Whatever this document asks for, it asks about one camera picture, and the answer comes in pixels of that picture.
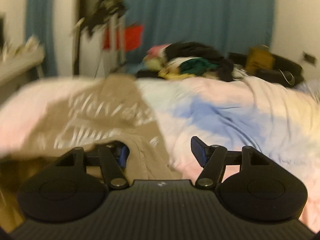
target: bed sheet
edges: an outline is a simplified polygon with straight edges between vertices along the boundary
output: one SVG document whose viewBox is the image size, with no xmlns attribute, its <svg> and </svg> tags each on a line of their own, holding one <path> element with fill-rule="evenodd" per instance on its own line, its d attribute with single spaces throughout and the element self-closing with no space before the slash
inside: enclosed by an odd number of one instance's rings
<svg viewBox="0 0 320 240">
<path fill-rule="evenodd" d="M 252 146 L 305 183 L 308 202 L 300 219 L 320 230 L 320 107 L 310 95 L 256 77 L 136 84 L 156 113 L 172 166 L 184 178 L 195 181 L 202 171 L 191 153 L 192 136 L 233 151 Z M 230 167 L 225 178 L 238 171 Z"/>
</svg>

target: red bag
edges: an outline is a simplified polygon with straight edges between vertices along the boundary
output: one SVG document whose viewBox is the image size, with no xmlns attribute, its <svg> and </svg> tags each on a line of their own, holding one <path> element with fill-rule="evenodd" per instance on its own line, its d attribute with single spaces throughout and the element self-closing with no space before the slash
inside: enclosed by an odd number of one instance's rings
<svg viewBox="0 0 320 240">
<path fill-rule="evenodd" d="M 137 49 L 141 45 L 141 35 L 143 32 L 143 25 L 133 25 L 127 27 L 124 31 L 124 49 L 130 51 Z M 116 31 L 116 48 L 119 49 L 119 30 Z M 110 32 L 109 28 L 105 31 L 105 39 L 103 49 L 110 49 Z"/>
</svg>

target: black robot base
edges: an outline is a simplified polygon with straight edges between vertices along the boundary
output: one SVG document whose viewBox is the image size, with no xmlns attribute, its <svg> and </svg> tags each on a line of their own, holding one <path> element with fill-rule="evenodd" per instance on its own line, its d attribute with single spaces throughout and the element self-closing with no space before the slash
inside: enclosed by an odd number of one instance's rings
<svg viewBox="0 0 320 240">
<path fill-rule="evenodd" d="M 122 173 L 129 149 L 120 142 L 92 151 L 74 148 L 23 184 L 18 203 L 26 221 L 7 239 L 311 240 L 298 218 L 303 183 L 252 147 L 241 152 L 191 139 L 204 168 L 189 180 L 136 180 Z M 226 165 L 240 172 L 222 183 Z M 104 183 L 86 173 L 100 166 Z"/>
</svg>

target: curtain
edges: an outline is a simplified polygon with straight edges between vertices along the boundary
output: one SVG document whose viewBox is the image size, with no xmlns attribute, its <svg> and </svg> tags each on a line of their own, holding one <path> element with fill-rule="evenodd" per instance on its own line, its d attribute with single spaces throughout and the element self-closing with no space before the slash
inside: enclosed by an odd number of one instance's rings
<svg viewBox="0 0 320 240">
<path fill-rule="evenodd" d="M 45 76 L 57 76 L 53 42 L 53 0 L 28 0 L 26 10 L 26 40 L 35 35 L 45 46 L 42 64 Z"/>
<path fill-rule="evenodd" d="M 271 43 L 274 0 L 126 0 L 126 24 L 145 26 L 138 63 L 154 45 L 198 41 L 226 55 Z"/>
</svg>

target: black ribbed surface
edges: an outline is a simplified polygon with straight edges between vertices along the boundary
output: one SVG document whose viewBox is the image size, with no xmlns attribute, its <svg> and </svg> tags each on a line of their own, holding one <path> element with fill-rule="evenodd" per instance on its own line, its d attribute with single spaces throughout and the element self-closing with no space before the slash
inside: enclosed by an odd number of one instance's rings
<svg viewBox="0 0 320 240">
<path fill-rule="evenodd" d="M 309 240 L 314 234 L 298 220 L 260 225 L 224 209 L 216 195 L 189 181 L 135 181 L 113 191 L 84 219 L 66 224 L 27 221 L 12 236 L 17 240 Z"/>
</svg>

